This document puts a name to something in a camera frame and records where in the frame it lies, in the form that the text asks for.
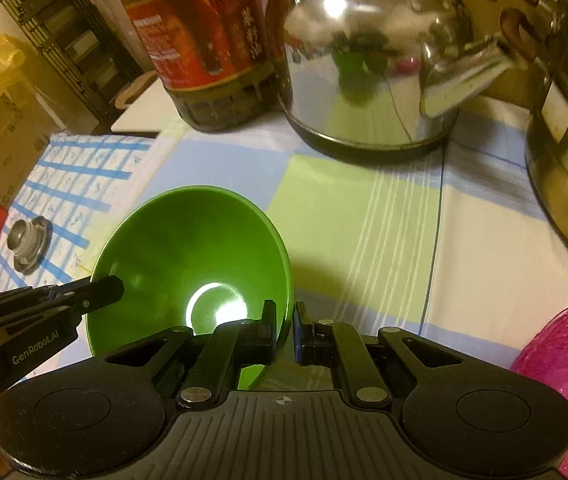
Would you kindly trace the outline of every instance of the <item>bowl rim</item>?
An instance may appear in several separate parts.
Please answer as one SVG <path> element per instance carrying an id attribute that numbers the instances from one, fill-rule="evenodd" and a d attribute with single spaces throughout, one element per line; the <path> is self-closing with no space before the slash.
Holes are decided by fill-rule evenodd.
<path id="1" fill-rule="evenodd" d="M 130 219 L 133 218 L 133 216 L 135 216 L 136 214 L 141 212 L 142 209 L 145 209 L 148 206 L 150 206 L 152 203 L 159 202 L 160 200 L 163 200 L 168 196 L 173 196 L 174 194 L 178 194 L 178 193 L 181 194 L 181 193 L 185 193 L 185 192 L 194 192 L 194 191 L 195 192 L 204 191 L 204 192 L 212 192 L 212 193 L 215 193 L 215 194 L 226 195 L 227 197 L 233 198 L 234 200 L 237 200 L 238 202 L 247 206 L 253 213 L 255 213 L 257 218 L 259 218 L 262 221 L 262 223 L 269 230 L 273 240 L 275 241 L 275 245 L 278 248 L 278 253 L 280 254 L 280 259 L 282 260 L 282 264 L 283 264 L 283 267 L 284 267 L 284 275 L 285 275 L 285 279 L 286 279 L 285 312 L 284 312 L 284 317 L 282 319 L 282 325 L 280 326 L 280 331 L 278 332 L 278 336 L 277 336 L 277 348 L 278 348 L 278 352 L 280 352 L 282 350 L 282 348 L 284 347 L 284 344 L 285 344 L 286 339 L 288 337 L 288 332 L 289 332 L 292 317 L 293 317 L 293 303 L 295 301 L 295 286 L 294 286 L 294 283 L 293 283 L 293 271 L 292 271 L 292 267 L 291 267 L 291 264 L 290 264 L 290 258 L 288 256 L 288 251 L 286 250 L 286 245 L 284 244 L 284 240 L 282 240 L 282 236 L 280 236 L 280 233 L 277 231 L 277 229 L 275 228 L 275 225 L 273 225 L 273 223 L 270 221 L 270 219 L 268 218 L 266 213 L 264 211 L 262 211 L 258 206 L 256 206 L 253 202 L 248 200 L 246 197 L 240 195 L 239 193 L 236 193 L 235 191 L 231 191 L 231 190 L 226 189 L 224 187 L 218 187 L 218 186 L 183 186 L 183 187 L 175 187 L 173 189 L 169 189 L 169 190 L 167 190 L 163 193 L 160 193 L 157 196 L 152 197 L 150 200 L 147 200 L 146 202 L 144 202 L 143 204 L 141 204 L 137 208 L 135 208 L 131 213 L 129 213 L 129 215 L 126 216 L 126 218 L 120 223 L 120 225 L 118 225 L 118 227 L 115 229 L 115 231 L 113 231 L 112 234 L 109 236 L 109 239 L 104 244 L 104 247 L 100 250 L 100 255 L 97 257 L 97 260 L 96 260 L 95 265 L 93 267 L 93 272 L 91 272 L 91 281 L 94 282 L 94 280 L 95 280 L 95 269 L 97 269 L 97 267 L 100 263 L 100 260 L 102 259 L 102 257 L 104 256 L 104 253 L 106 252 L 108 245 L 113 240 L 113 238 L 116 237 L 116 235 L 118 234 L 120 229 L 123 228 L 124 224 L 129 222 Z M 96 353 L 94 352 L 93 341 L 91 340 L 91 333 L 90 333 L 90 327 L 89 327 L 90 323 L 89 323 L 89 317 L 88 316 L 86 316 L 86 318 L 85 318 L 85 323 L 86 323 L 86 338 L 88 340 L 89 350 L 91 351 L 91 355 L 95 356 Z M 262 370 L 260 372 L 260 374 L 253 381 L 253 383 L 255 381 L 257 381 L 262 376 L 263 373 L 264 373 L 264 370 Z"/>

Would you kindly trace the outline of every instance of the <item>white sticker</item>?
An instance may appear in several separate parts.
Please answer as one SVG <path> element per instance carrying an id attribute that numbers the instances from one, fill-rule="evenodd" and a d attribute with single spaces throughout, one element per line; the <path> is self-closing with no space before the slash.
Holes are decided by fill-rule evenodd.
<path id="1" fill-rule="evenodd" d="M 542 106 L 542 117 L 555 142 L 562 140 L 568 130 L 568 101 L 555 83 L 552 83 Z"/>

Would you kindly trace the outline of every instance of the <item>kettle spout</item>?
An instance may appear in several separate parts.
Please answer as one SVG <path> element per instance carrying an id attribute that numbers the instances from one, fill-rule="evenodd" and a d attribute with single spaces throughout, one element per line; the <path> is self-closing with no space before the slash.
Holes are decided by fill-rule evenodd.
<path id="1" fill-rule="evenodd" d="M 426 76 L 420 111 L 435 118 L 457 108 L 515 65 L 509 47 L 496 38 L 472 45 L 457 60 L 440 60 Z"/>

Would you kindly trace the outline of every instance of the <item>wooden panel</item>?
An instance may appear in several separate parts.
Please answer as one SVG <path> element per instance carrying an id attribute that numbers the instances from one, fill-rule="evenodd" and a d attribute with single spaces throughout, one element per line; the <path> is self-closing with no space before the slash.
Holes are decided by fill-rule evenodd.
<path id="1" fill-rule="evenodd" d="M 475 24 L 475 37 L 481 38 L 487 32 L 499 30 L 500 13 L 506 7 L 517 7 L 534 19 L 535 11 L 522 0 L 464 0 L 468 5 Z M 509 70 L 498 78 L 485 92 L 485 95 L 510 101 L 530 108 L 541 83 L 542 73 L 536 66 L 528 71 Z"/>

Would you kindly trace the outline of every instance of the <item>plastic bottle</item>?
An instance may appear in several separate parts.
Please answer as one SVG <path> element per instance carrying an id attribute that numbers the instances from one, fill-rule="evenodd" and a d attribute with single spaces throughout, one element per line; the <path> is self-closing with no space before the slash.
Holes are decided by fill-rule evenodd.
<path id="1" fill-rule="evenodd" d="M 261 0 L 121 0 L 182 118 L 246 122 L 274 99 Z"/>

